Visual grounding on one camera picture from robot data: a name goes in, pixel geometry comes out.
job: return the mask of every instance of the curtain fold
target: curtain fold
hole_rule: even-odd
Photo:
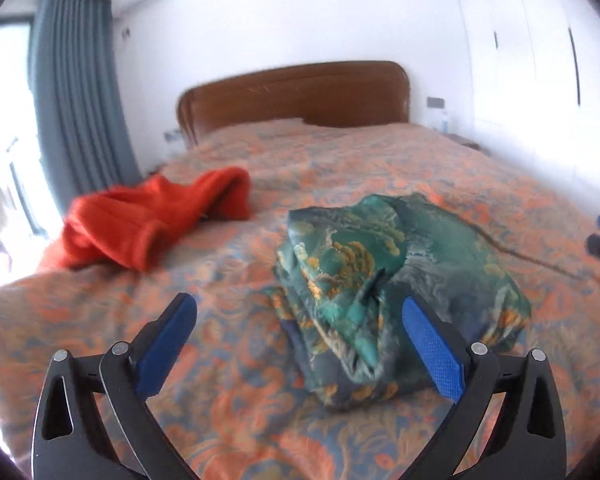
[[[64,216],[74,198],[141,180],[122,112],[110,0],[40,0],[30,89],[42,167]]]

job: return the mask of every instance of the green cloth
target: green cloth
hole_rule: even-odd
[[[289,212],[269,290],[305,387],[336,408],[431,384],[401,321],[417,293],[468,342],[512,348],[530,305],[488,242],[414,194]]]

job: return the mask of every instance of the patterned bed sheet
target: patterned bed sheet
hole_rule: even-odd
[[[130,340],[179,291],[199,298],[198,325],[162,392],[148,401],[184,459],[208,479],[396,478],[444,418],[432,390],[330,413],[308,394],[270,285],[289,209],[350,205],[369,193],[424,193],[479,226],[532,303],[516,344],[552,362],[569,468],[600,432],[600,262],[586,255],[593,222],[497,160],[411,124],[331,129],[299,120],[232,126],[173,161],[179,183],[227,165],[253,179],[248,222],[204,222],[148,274],[101,264],[39,274],[0,289],[0,424],[30,467],[36,403],[52,353],[105,351]],[[461,468],[486,443],[495,399]],[[125,463],[106,402],[106,424]]]

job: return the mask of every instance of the wooden headboard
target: wooden headboard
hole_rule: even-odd
[[[335,128],[405,123],[409,79],[390,61],[290,66],[187,90],[177,114],[191,144],[224,126],[272,119]]]

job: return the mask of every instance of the red cloth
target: red cloth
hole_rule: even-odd
[[[148,270],[202,215],[248,219],[250,184],[245,170],[223,168],[206,172],[190,186],[157,174],[137,187],[77,198],[61,237],[47,248],[38,269],[75,269],[108,259]]]

